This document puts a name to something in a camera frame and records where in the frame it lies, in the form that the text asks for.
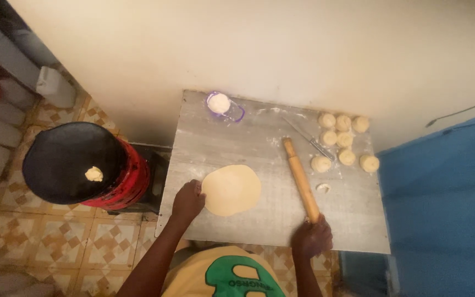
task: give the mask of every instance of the t-shirt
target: t-shirt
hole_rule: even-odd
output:
[[[285,296],[267,261],[236,246],[194,254],[168,273],[163,291],[163,297]]]

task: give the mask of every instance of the knife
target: knife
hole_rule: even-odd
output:
[[[301,136],[303,136],[303,138],[307,139],[308,142],[310,142],[314,148],[316,148],[322,155],[326,156],[328,159],[330,159],[331,161],[334,161],[335,160],[335,155],[333,155],[332,153],[330,153],[328,150],[326,150],[323,146],[321,146],[318,141],[316,141],[316,139],[314,137],[311,136],[311,134],[305,132],[304,130],[300,129],[300,127],[294,123],[292,123],[291,121],[289,121],[287,118],[285,118],[284,116],[281,116],[287,123],[289,123],[289,125],[291,125],[294,130],[296,130],[298,133],[300,133]]]

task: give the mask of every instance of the rolling pin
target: rolling pin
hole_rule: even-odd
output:
[[[283,145],[285,146],[285,150],[287,151],[289,166],[291,167],[292,175],[294,176],[296,186],[298,187],[298,191],[300,192],[303,207],[307,212],[309,220],[313,224],[315,224],[316,222],[318,222],[318,217],[320,216],[320,209],[318,208],[316,200],[314,199],[313,192],[311,191],[311,186],[309,185],[309,181],[307,180],[307,175],[303,170],[300,158],[298,158],[298,155],[294,150],[291,138],[284,138]]]

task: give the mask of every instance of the blue wall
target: blue wall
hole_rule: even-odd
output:
[[[378,154],[406,296],[475,296],[475,118]]]

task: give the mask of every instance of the work surface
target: work surface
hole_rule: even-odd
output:
[[[306,216],[281,141],[291,137],[320,211],[333,231],[333,248],[390,253],[377,174],[366,173],[358,165],[362,154],[373,153],[369,132],[356,134],[353,152],[357,162],[353,166],[336,160],[326,173],[316,173],[310,160],[319,152],[281,115],[318,137],[319,111],[232,98],[247,112],[240,123],[234,123],[214,116],[204,103],[206,96],[184,92],[156,236],[168,222],[175,194],[185,182],[202,180],[223,166],[244,164],[261,181],[257,206],[229,217],[216,216],[205,208],[185,239],[288,246],[291,233]],[[329,151],[336,154],[337,147]],[[331,190],[317,191],[321,183]]]

